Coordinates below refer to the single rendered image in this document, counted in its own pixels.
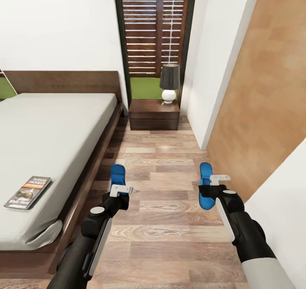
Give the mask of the sandal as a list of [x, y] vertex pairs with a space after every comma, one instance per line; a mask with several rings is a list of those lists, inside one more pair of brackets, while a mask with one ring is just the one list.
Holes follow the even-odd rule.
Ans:
[[[212, 166], [210, 163], [201, 163], [200, 164], [200, 175], [201, 182], [200, 185], [210, 185], [211, 180], [210, 176], [213, 174]], [[215, 206], [215, 201], [211, 197], [202, 197], [200, 191], [198, 195], [199, 204], [205, 210], [212, 209]]]
[[[126, 185], [125, 183], [125, 167], [121, 164], [114, 164], [111, 167], [111, 186], [112, 185]], [[128, 195], [128, 193], [118, 192], [119, 195]]]

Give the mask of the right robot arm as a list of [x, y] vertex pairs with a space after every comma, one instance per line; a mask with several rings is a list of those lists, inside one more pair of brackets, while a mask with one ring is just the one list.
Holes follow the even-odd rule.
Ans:
[[211, 197], [244, 269], [250, 289], [296, 289], [270, 246], [261, 225], [245, 211], [240, 196], [220, 184], [229, 175], [212, 175], [210, 185], [199, 185], [202, 197]]

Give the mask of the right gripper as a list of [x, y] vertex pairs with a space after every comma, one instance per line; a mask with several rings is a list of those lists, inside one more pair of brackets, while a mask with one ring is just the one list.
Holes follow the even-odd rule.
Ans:
[[199, 188], [199, 191], [200, 191], [202, 197], [211, 197], [213, 199], [214, 190], [216, 190], [216, 189], [226, 189], [226, 185], [222, 185], [222, 184], [218, 185], [218, 186], [199, 185], [198, 188]]

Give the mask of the hardback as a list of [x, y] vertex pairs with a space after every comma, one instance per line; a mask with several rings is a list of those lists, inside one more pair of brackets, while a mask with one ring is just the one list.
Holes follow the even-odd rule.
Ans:
[[49, 177], [32, 176], [4, 206], [28, 210], [51, 181]]

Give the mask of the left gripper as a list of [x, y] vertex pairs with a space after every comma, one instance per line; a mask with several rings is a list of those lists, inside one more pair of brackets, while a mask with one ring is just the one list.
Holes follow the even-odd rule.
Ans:
[[117, 197], [111, 197], [110, 193], [105, 193], [102, 198], [102, 203], [112, 202], [116, 206], [116, 213], [119, 209], [127, 210], [129, 207], [129, 196], [119, 195]]

